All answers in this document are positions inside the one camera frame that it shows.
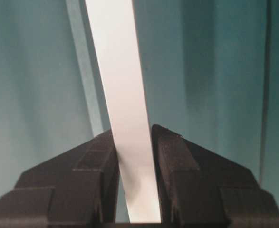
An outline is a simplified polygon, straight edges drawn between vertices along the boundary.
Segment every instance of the white strip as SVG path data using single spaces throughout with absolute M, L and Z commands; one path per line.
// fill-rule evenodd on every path
M 131 0 L 86 0 L 131 222 L 160 222 Z

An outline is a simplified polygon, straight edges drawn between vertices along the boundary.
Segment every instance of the black mechanical clamp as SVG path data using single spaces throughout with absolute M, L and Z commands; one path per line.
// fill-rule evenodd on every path
M 0 199 L 0 228 L 279 228 L 251 171 L 152 127 L 159 224 L 115 223 L 119 168 L 111 131 L 20 176 Z

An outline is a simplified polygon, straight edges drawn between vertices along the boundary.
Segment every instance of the white paper strip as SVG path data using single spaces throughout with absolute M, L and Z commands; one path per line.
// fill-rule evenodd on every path
M 86 0 L 131 222 L 160 222 L 131 0 Z

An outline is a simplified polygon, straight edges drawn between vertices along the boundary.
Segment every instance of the teal background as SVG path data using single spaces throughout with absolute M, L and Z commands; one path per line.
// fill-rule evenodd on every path
M 150 123 L 250 168 L 279 204 L 279 0 L 266 113 L 265 0 L 133 3 Z M 0 0 L 0 195 L 25 169 L 109 128 L 83 7 Z M 128 221 L 122 188 L 119 199 L 117 221 Z

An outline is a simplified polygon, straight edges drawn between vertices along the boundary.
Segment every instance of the black plastic part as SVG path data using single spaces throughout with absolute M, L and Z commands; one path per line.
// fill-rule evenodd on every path
M 119 168 L 110 131 L 25 171 L 0 199 L 0 228 L 279 228 L 250 170 L 159 125 L 152 143 L 162 223 L 116 224 Z
M 162 222 L 279 228 L 279 209 L 249 169 L 159 125 L 152 142 Z
M 119 168 L 110 131 L 25 171 L 0 199 L 0 228 L 114 222 Z

